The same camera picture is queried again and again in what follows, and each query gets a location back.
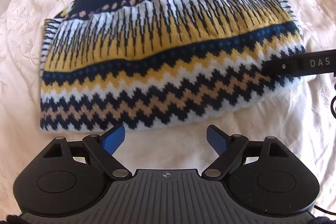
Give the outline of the navy yellow patterned knit sweater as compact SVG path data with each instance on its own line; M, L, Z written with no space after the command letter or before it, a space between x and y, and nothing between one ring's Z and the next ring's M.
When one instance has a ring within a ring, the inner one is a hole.
M262 66L305 51L288 0L74 0L45 20L40 128L219 117L292 88Z

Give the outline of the white floral bedspread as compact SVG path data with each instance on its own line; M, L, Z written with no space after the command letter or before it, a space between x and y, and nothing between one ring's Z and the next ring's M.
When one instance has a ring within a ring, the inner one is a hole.
M43 22L73 0L11 0L1 13L1 217L19 213L13 182L54 138L39 129L39 56ZM289 0L308 51L335 48L335 0ZM310 76L292 90L211 119L229 134L284 142L317 176L318 205L335 210L335 96L331 74Z

